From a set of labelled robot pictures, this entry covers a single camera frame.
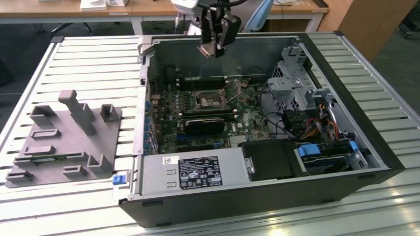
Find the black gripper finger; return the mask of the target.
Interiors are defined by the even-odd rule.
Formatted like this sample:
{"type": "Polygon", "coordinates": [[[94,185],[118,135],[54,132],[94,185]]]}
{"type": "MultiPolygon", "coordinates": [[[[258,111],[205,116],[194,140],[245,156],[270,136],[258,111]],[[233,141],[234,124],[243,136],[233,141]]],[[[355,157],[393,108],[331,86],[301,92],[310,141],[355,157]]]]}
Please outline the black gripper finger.
{"type": "Polygon", "coordinates": [[[202,13],[202,46],[206,51],[218,51],[218,17],[217,10],[203,9],[202,13]]]}
{"type": "Polygon", "coordinates": [[[225,47],[235,42],[241,26],[242,19],[237,15],[233,15],[231,12],[226,12],[221,19],[215,37],[217,58],[225,55],[225,47]]]}

